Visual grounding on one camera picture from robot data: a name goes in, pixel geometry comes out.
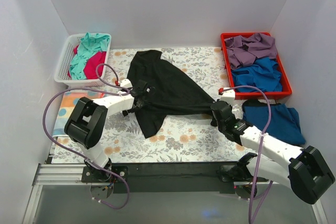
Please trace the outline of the colourful checked towel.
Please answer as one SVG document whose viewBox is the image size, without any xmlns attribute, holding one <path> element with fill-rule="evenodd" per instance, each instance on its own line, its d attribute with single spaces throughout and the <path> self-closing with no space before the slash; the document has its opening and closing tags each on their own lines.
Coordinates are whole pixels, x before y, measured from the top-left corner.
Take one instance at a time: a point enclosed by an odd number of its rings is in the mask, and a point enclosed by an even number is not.
<svg viewBox="0 0 336 224">
<path fill-rule="evenodd" d="M 64 132 L 64 127 L 73 112 L 74 107 L 80 98 L 87 97 L 90 100 L 103 98 L 104 94 L 93 91 L 69 91 L 66 92 L 60 104 L 58 115 L 56 117 L 54 130 L 52 133 L 53 137 L 66 136 Z"/>
</svg>

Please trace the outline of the floral patterned table mat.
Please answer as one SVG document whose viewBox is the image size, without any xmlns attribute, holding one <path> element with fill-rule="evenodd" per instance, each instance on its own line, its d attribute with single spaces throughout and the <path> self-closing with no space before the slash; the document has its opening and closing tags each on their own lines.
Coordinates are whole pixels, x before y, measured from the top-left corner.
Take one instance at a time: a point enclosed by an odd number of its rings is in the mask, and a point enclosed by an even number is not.
<svg viewBox="0 0 336 224">
<path fill-rule="evenodd" d="M 219 47 L 163 48 L 162 58 L 185 72 L 212 98 L 229 87 Z M 167 116 L 155 136 L 145 138 L 134 114 L 115 114 L 100 140 L 114 163 L 235 161 L 248 149 L 211 126 L 208 115 Z"/>
</svg>

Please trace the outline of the blue t-shirt in bin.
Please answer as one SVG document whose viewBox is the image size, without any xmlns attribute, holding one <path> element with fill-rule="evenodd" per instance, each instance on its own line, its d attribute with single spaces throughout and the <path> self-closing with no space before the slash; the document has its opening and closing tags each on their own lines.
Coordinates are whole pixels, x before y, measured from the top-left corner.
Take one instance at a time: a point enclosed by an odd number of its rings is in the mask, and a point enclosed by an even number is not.
<svg viewBox="0 0 336 224">
<path fill-rule="evenodd" d="M 281 72 L 278 62 L 267 58 L 257 59 L 252 65 L 232 70 L 235 86 L 253 86 L 262 92 L 281 92 Z"/>
</svg>

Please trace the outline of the purple t-shirt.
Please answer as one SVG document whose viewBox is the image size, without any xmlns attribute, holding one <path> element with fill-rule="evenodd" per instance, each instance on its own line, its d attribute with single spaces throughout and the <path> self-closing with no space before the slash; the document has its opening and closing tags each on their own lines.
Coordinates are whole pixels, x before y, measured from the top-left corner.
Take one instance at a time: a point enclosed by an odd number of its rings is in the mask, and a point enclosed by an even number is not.
<svg viewBox="0 0 336 224">
<path fill-rule="evenodd" d="M 238 35 L 224 40 L 230 68 L 248 67 L 258 59 L 276 60 L 277 48 L 272 36 L 254 33 L 249 37 Z"/>
</svg>

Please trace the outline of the black t-shirt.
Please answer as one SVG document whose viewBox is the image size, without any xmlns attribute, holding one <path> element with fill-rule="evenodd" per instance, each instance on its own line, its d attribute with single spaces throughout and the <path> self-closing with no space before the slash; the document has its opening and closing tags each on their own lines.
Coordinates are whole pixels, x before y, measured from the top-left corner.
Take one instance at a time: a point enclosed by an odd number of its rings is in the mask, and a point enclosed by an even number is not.
<svg viewBox="0 0 336 224">
<path fill-rule="evenodd" d="M 135 116 L 144 137 L 157 134 L 168 115 L 212 115 L 215 100 L 182 70 L 161 58 L 158 50 L 138 51 L 127 79 L 132 90 L 153 88 L 140 96 Z"/>
</svg>

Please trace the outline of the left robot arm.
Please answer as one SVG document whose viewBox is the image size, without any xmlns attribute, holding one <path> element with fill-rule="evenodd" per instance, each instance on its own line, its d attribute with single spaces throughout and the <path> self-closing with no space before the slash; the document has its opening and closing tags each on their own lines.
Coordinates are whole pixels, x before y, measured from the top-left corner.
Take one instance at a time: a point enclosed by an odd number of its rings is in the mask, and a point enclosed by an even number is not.
<svg viewBox="0 0 336 224">
<path fill-rule="evenodd" d="M 106 119 L 114 114 L 122 112 L 127 115 L 142 108 L 145 99 L 154 90 L 154 87 L 140 80 L 132 88 L 122 87 L 117 95 L 94 100 L 82 97 L 75 105 L 64 132 L 80 147 L 90 174 L 98 181 L 106 182 L 112 175 L 112 163 L 100 144 Z"/>
</svg>

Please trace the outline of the teal t-shirt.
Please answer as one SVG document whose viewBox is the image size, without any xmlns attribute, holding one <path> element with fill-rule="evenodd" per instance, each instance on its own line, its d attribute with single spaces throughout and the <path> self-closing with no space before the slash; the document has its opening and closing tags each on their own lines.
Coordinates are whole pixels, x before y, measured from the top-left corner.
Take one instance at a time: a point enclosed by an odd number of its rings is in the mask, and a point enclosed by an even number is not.
<svg viewBox="0 0 336 224">
<path fill-rule="evenodd" d="M 69 72 L 75 80 L 84 79 L 82 72 L 87 61 L 99 51 L 108 52 L 111 36 L 102 33 L 86 33 L 81 38 L 77 54 L 70 62 Z"/>
</svg>

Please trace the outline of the magenta t-shirt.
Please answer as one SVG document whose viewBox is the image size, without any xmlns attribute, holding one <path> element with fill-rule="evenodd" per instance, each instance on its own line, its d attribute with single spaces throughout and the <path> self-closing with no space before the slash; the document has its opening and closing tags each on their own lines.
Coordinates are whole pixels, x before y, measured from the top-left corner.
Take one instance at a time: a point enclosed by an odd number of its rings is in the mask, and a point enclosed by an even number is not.
<svg viewBox="0 0 336 224">
<path fill-rule="evenodd" d="M 73 52 L 76 55 L 77 54 L 77 48 L 79 45 L 77 45 L 74 49 Z M 87 63 L 85 64 L 85 67 L 83 68 L 82 72 L 84 74 L 84 79 L 79 79 L 79 80 L 86 80 L 86 79 L 97 79 L 97 74 L 96 74 L 96 68 L 98 65 L 102 64 L 105 62 L 106 59 L 106 51 L 99 51 L 97 52 L 94 56 L 92 56 Z M 100 66 L 98 68 L 98 75 L 101 77 L 102 76 L 102 71 L 103 71 L 103 66 Z M 74 79 L 70 72 L 67 72 L 67 76 L 70 79 Z"/>
</svg>

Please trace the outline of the aluminium rail frame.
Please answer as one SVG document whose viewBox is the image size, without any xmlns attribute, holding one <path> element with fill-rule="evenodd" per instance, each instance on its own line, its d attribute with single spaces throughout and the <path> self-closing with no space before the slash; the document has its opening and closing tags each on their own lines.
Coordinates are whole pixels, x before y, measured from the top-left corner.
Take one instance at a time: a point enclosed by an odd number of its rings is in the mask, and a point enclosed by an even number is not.
<svg viewBox="0 0 336 224">
<path fill-rule="evenodd" d="M 39 165 L 24 223 L 247 223 L 244 183 L 216 191 L 132 193 L 94 179 L 83 164 Z"/>
</svg>

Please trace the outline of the folded blue t-shirt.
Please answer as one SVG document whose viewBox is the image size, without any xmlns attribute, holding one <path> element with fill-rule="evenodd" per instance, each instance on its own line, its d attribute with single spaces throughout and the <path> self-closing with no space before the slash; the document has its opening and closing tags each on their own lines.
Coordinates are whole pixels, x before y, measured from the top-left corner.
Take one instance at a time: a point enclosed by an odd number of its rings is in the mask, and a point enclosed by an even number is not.
<svg viewBox="0 0 336 224">
<path fill-rule="evenodd" d="M 258 100 L 247 100 L 242 105 L 243 119 L 259 130 L 263 130 L 269 113 L 271 121 L 266 132 L 294 146 L 306 144 L 306 140 L 301 133 L 299 114 L 294 108 L 288 108 L 285 104 L 276 103 L 268 106 Z"/>
</svg>

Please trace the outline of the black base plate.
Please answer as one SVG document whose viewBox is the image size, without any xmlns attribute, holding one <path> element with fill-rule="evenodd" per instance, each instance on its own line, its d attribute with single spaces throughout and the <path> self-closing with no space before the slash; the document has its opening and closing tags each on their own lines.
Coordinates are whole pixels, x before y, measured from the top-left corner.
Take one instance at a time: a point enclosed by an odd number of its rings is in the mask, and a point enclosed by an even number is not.
<svg viewBox="0 0 336 224">
<path fill-rule="evenodd" d="M 216 191 L 232 194 L 235 182 L 252 181 L 235 161 L 179 163 L 114 163 L 112 171 L 128 183 L 132 193 Z"/>
</svg>

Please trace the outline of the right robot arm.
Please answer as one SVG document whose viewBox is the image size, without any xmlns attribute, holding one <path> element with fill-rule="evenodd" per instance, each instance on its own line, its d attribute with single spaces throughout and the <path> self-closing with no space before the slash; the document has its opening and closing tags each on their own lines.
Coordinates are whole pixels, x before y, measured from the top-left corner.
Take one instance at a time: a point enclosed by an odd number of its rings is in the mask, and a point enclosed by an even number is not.
<svg viewBox="0 0 336 224">
<path fill-rule="evenodd" d="M 221 175 L 235 181 L 248 181 L 255 175 L 290 188 L 308 204 L 315 204 L 335 183 L 335 176 L 320 151 L 284 143 L 256 126 L 235 118 L 225 101 L 211 105 L 218 129 L 225 137 L 254 152 L 244 155 Z"/>
</svg>

